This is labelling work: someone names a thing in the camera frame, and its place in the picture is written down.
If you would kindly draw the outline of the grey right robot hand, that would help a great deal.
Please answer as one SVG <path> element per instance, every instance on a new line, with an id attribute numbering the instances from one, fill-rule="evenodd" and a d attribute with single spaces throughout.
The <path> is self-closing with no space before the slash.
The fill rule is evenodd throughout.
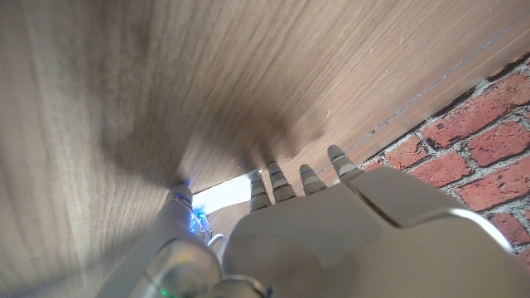
<path id="1" fill-rule="evenodd" d="M 226 237 L 222 233 L 214 233 L 205 212 L 194 209 L 190 216 L 190 233 L 213 251 L 218 259 L 221 259 L 226 246 Z"/>

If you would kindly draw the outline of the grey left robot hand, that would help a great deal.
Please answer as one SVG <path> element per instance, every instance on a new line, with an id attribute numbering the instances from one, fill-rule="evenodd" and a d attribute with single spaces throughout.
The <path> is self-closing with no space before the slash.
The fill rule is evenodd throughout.
<path id="1" fill-rule="evenodd" d="M 222 255 L 190 231 L 192 194 L 175 185 L 152 230 L 102 297 L 526 297 L 529 275 L 501 232 L 427 183 L 360 170 L 337 146 L 340 181 L 300 168 L 297 196 L 279 165 L 250 179 L 251 210 Z"/>

